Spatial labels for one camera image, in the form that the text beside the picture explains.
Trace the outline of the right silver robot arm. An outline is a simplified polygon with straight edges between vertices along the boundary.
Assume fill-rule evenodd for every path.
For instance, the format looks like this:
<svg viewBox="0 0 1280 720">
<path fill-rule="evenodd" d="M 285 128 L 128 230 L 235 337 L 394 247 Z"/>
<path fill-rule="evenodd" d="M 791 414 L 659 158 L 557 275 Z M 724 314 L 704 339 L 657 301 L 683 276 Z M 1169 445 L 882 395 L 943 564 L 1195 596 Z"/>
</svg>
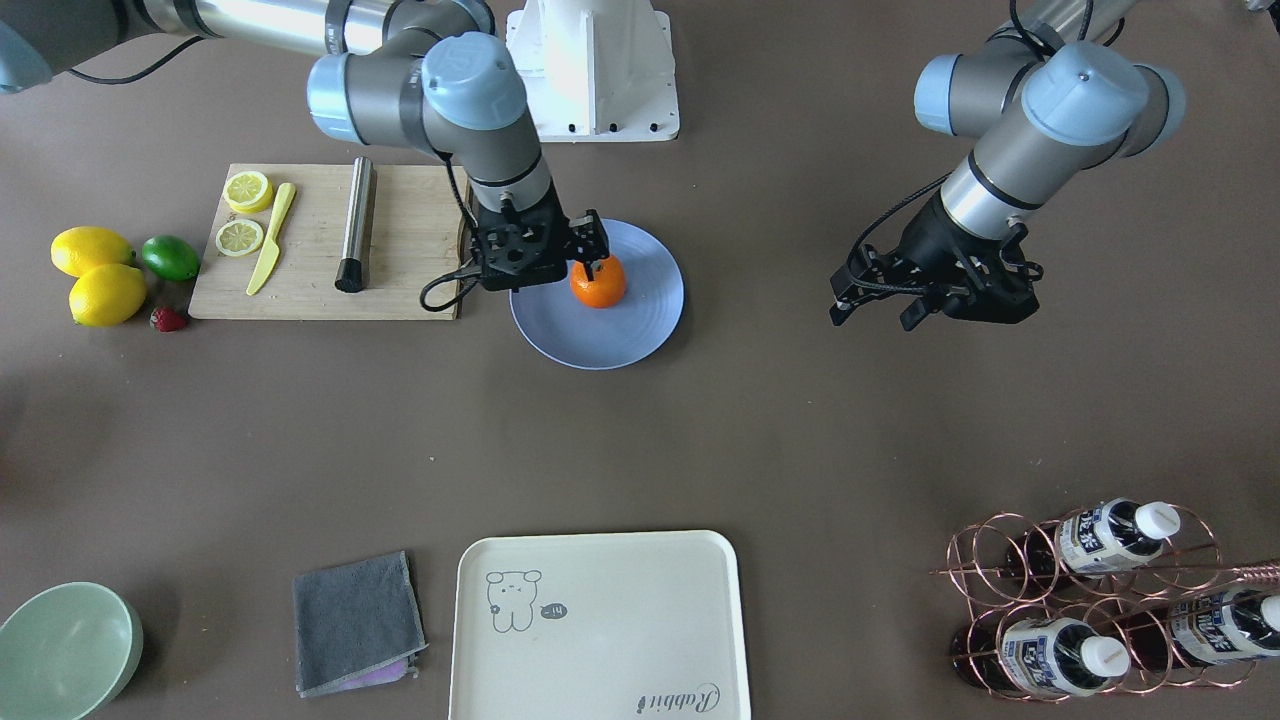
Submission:
<svg viewBox="0 0 1280 720">
<path fill-rule="evenodd" d="M 526 88 L 483 1 L 5 1 L 3 92 L 132 38 L 237 38 L 315 56 L 308 110 L 328 136 L 460 164 L 477 214 L 457 281 L 518 290 L 593 277 L 609 256 L 595 211 L 568 219 Z"/>
</svg>

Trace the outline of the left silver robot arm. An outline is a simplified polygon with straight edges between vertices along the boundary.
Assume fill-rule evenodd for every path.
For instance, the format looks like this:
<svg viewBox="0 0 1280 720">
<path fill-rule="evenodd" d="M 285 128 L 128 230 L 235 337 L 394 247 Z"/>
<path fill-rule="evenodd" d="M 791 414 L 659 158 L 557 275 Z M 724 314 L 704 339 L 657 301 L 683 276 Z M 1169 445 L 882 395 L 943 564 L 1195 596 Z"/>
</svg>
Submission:
<svg viewBox="0 0 1280 720">
<path fill-rule="evenodd" d="M 1181 124 L 1187 91 L 1171 72 L 1128 60 L 1119 33 L 1129 1 L 1038 1 L 968 55 L 932 59 L 914 91 L 918 122 L 975 140 L 948 174 L 920 188 L 924 206 L 895 249 L 860 234 L 831 277 L 829 316 L 895 295 L 905 331 L 942 313 L 1015 324 L 1034 314 L 1043 277 L 1021 242 L 1028 220 L 1076 173 L 1155 149 Z"/>
</svg>

